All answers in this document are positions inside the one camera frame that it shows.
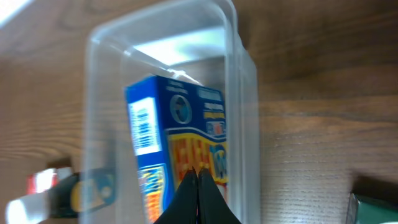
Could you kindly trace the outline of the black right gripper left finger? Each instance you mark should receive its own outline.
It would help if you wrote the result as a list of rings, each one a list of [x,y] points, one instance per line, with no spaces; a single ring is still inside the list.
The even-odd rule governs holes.
[[[196,224],[198,207],[198,177],[195,169],[188,170],[175,195],[154,224]]]

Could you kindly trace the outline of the red white small box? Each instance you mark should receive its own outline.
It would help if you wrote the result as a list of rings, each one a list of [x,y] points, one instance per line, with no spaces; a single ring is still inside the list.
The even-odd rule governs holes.
[[[27,195],[45,192],[72,174],[71,167],[49,168],[36,172],[27,178]]]

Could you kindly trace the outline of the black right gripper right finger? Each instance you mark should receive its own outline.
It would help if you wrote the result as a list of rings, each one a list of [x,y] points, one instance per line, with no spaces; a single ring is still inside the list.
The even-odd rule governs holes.
[[[208,169],[198,174],[198,216],[200,224],[241,224],[229,209]]]

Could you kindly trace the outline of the green Zam-Buk box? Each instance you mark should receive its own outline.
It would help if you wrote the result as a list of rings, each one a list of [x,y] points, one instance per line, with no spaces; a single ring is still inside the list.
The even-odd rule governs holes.
[[[346,224],[397,224],[397,203],[351,193]]]

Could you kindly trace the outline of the black bottle white cap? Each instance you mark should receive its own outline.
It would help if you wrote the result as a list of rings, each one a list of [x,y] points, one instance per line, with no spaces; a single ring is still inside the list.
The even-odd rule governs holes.
[[[76,172],[43,192],[11,200],[7,223],[40,223],[49,218],[78,218],[114,203],[116,174],[110,169]]]

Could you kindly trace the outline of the blue Kool Fever box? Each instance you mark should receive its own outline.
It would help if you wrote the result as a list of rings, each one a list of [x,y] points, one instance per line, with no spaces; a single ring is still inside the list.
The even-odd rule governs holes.
[[[153,75],[127,86],[125,99],[146,223],[166,210],[191,168],[208,169],[228,197],[222,92]]]

